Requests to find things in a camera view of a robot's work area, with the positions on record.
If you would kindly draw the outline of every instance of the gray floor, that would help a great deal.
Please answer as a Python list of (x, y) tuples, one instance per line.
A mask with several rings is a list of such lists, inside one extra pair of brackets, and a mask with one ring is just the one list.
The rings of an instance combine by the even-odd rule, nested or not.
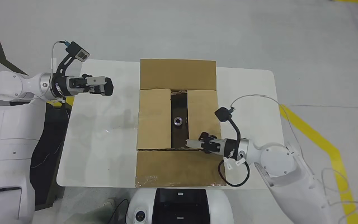
[[(358, 197), (358, 4), (328, 0), (2, 1), (0, 41), (8, 60), (28, 74), (49, 71), (53, 42), (76, 41), (92, 59), (217, 61), (220, 67), (269, 69), (279, 101), (341, 151)], [(55, 57), (65, 56), (55, 48)], [(75, 62), (68, 74), (78, 75)], [(282, 120), (286, 141), (294, 139)], [(310, 166), (330, 161), (299, 133)], [(61, 223), (125, 189), (67, 188), (34, 223)], [(267, 191), (228, 192), (241, 223), (290, 223)], [(342, 215), (338, 206), (337, 219)]]

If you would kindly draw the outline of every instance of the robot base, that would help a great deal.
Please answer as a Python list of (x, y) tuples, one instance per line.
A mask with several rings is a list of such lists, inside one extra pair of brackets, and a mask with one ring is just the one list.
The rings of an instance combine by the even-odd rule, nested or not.
[(234, 224), (222, 190), (141, 188), (130, 201), (128, 224)]

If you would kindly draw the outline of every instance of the metal ring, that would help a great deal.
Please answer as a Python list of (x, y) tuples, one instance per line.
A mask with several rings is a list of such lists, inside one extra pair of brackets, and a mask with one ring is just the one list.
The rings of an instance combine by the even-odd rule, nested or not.
[(181, 126), (182, 123), (183, 123), (183, 119), (181, 119), (179, 116), (177, 116), (176, 118), (174, 118), (174, 124), (175, 124), (176, 126)]

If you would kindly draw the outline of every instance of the brown cardboard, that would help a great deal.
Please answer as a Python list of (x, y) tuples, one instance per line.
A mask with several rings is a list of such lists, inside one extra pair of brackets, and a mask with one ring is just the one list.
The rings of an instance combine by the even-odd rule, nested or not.
[(214, 111), (219, 108), (213, 90), (188, 90), (189, 139), (198, 139), (202, 132), (221, 138), (220, 122)]
[(216, 62), (141, 59), (140, 89), (216, 90)]
[(140, 90), (138, 117), (137, 148), (171, 147), (170, 89)]
[(201, 132), (220, 137), (215, 62), (142, 59), (136, 187), (225, 185), (221, 156), (171, 147), (171, 90), (188, 90), (190, 139)]
[(217, 169), (222, 159), (200, 151), (139, 151), (136, 187), (225, 185)]

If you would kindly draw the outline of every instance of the box flap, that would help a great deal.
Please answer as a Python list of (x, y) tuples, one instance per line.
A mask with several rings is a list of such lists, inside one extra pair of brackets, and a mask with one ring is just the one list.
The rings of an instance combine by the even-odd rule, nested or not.
[(216, 90), (216, 62), (141, 59), (140, 89)]
[(188, 90), (189, 139), (197, 140), (201, 132), (221, 138), (220, 122), (214, 112), (218, 96), (213, 90)]
[(140, 90), (137, 149), (171, 147), (170, 89)]
[(136, 187), (225, 186), (218, 173), (222, 159), (200, 151), (139, 151)]

